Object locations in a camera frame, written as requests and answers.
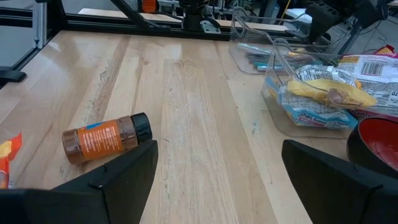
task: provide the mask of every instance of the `black bowl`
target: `black bowl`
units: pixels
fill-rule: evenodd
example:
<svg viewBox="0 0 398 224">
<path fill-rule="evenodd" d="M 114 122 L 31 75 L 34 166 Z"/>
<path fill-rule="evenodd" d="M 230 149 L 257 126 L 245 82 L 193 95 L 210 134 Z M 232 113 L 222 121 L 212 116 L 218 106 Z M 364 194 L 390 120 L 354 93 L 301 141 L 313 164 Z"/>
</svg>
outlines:
<svg viewBox="0 0 398 224">
<path fill-rule="evenodd" d="M 347 140 L 348 159 L 398 179 L 398 123 L 385 118 L 363 119 Z"/>
</svg>

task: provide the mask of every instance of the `barcode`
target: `barcode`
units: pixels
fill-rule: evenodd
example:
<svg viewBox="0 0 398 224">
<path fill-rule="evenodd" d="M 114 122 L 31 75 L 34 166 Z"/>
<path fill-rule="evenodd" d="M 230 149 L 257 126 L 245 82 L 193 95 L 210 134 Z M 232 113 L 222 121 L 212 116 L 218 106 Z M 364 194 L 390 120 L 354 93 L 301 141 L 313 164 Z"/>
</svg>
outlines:
<svg viewBox="0 0 398 224">
<path fill-rule="evenodd" d="M 365 62 L 361 74 L 363 75 L 381 75 L 384 64 L 379 62 Z"/>
</svg>

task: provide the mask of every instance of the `spice jar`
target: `spice jar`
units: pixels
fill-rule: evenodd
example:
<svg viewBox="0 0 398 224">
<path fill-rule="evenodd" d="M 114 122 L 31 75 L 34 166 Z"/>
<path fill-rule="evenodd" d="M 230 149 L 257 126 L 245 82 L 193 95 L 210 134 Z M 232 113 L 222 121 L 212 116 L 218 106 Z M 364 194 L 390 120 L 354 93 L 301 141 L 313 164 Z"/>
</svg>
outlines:
<svg viewBox="0 0 398 224">
<path fill-rule="evenodd" d="M 132 149 L 152 139 L 145 113 L 99 122 L 62 134 L 63 149 L 72 164 L 80 164 Z"/>
</svg>

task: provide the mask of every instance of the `yellow snack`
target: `yellow snack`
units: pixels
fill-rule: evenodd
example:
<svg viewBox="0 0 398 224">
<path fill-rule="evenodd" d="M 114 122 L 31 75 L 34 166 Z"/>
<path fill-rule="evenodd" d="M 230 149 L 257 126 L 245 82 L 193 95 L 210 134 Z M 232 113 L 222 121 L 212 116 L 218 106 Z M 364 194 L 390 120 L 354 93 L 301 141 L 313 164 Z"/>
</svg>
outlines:
<svg viewBox="0 0 398 224">
<path fill-rule="evenodd" d="M 334 103 L 347 106 L 374 106 L 377 103 L 377 100 L 365 91 L 349 84 L 323 78 L 305 83 L 309 86 L 297 80 L 290 80 L 287 83 L 287 91 L 297 96 L 311 97 L 325 105 L 330 105 L 330 98 Z"/>
</svg>

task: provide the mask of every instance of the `gray floor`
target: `gray floor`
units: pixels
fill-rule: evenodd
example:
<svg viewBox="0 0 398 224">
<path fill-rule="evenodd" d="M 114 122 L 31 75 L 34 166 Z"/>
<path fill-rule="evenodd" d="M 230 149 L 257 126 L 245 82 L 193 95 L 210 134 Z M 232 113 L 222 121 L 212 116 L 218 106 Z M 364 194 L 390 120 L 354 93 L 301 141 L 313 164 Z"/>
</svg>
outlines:
<svg viewBox="0 0 398 224">
<path fill-rule="evenodd" d="M 62 0 L 67 13 L 78 13 L 83 8 L 118 10 L 110 0 Z M 31 9 L 34 0 L 0 1 L 0 7 L 13 7 L 18 9 Z M 398 23 L 398 19 L 389 17 Z M 365 50 L 378 49 L 385 44 L 397 48 L 398 52 L 398 25 L 389 21 L 382 21 L 377 30 L 359 35 L 348 53 L 358 54 Z M 19 60 L 33 46 L 32 29 L 20 27 L 0 26 L 0 66 L 11 66 Z"/>
</svg>

